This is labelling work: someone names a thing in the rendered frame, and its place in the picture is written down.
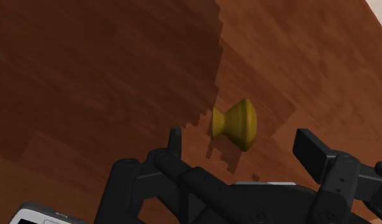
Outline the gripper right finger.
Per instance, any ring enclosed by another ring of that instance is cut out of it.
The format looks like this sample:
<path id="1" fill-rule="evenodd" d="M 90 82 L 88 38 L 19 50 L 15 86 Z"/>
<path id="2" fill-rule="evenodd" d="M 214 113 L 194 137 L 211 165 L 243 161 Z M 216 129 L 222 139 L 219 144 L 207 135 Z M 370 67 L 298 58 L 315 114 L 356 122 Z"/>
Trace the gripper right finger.
<path id="1" fill-rule="evenodd" d="M 355 199 L 382 221 L 382 161 L 365 165 L 349 153 L 330 149 L 309 129 L 297 129 L 293 154 L 320 186 L 306 224 L 369 224 L 351 219 Z"/>

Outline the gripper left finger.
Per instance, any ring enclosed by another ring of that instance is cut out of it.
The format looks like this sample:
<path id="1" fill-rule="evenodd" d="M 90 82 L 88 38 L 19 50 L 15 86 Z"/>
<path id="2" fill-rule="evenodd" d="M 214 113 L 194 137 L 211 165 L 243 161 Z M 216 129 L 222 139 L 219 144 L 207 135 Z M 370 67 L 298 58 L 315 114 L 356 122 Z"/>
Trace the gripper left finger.
<path id="1" fill-rule="evenodd" d="M 190 191 L 181 175 L 181 129 L 172 128 L 167 147 L 150 151 L 144 162 L 117 160 L 110 171 L 94 224 L 146 224 L 138 218 L 146 199 L 157 198 L 179 224 L 232 224 Z"/>

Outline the yellow spool-shaped object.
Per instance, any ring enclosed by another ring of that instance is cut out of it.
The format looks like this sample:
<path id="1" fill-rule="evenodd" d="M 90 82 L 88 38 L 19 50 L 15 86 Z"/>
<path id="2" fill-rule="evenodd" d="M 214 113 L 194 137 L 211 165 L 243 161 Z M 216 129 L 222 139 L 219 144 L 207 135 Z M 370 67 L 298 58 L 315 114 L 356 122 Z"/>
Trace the yellow spool-shaped object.
<path id="1" fill-rule="evenodd" d="M 257 135 L 257 113 L 247 98 L 235 104 L 225 113 L 213 108 L 211 138 L 224 135 L 241 151 L 248 151 Z"/>

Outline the white and grey phone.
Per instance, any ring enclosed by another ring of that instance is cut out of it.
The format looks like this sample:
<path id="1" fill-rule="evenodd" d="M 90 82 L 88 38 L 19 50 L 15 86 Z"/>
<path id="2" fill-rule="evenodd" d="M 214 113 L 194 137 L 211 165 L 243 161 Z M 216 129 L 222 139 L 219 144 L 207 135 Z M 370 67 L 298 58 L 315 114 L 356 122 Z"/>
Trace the white and grey phone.
<path id="1" fill-rule="evenodd" d="M 88 224 L 83 219 L 62 214 L 35 202 L 24 202 L 8 224 Z"/>

